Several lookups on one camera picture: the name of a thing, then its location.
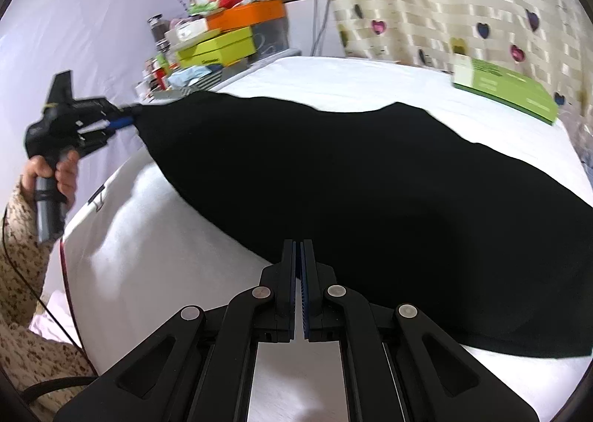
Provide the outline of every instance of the sleeve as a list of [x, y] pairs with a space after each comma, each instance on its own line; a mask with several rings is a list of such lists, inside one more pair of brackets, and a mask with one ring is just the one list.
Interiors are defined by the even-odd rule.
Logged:
[[52, 247], [37, 246], [35, 211], [23, 197], [20, 186], [19, 182], [13, 190], [1, 227], [0, 311], [8, 322], [29, 326], [37, 300], [12, 265], [41, 296]]

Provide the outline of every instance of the black fabric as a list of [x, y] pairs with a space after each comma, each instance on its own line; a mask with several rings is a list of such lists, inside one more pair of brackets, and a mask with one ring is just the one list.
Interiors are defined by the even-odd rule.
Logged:
[[591, 353], [591, 207], [425, 111], [198, 92], [136, 125], [179, 194], [268, 261], [285, 238], [312, 238], [340, 284], [413, 303], [459, 342]]

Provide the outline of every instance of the curtain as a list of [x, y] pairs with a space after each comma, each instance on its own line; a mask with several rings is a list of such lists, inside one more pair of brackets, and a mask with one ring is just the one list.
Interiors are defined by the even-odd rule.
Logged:
[[453, 53], [462, 53], [515, 69], [562, 106], [577, 150], [587, 144], [593, 25], [579, 0], [331, 3], [347, 55], [450, 71]]

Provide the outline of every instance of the white sheet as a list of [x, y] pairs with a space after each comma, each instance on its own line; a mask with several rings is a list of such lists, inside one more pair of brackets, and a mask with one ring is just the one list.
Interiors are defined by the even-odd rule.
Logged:
[[[289, 57], [224, 91], [341, 112], [378, 109], [395, 101], [422, 107], [466, 139], [529, 162], [593, 204], [591, 186], [560, 123], [548, 126], [453, 89], [449, 77], [439, 72], [362, 60]], [[210, 309], [257, 284], [266, 262], [186, 205], [145, 149], [110, 179], [103, 198], [99, 212], [90, 205], [76, 215], [67, 227], [64, 247], [76, 320], [100, 372], [180, 307]], [[471, 352], [545, 422], [561, 408], [591, 360]], [[260, 348], [251, 422], [346, 419], [336, 346], [297, 339]]]

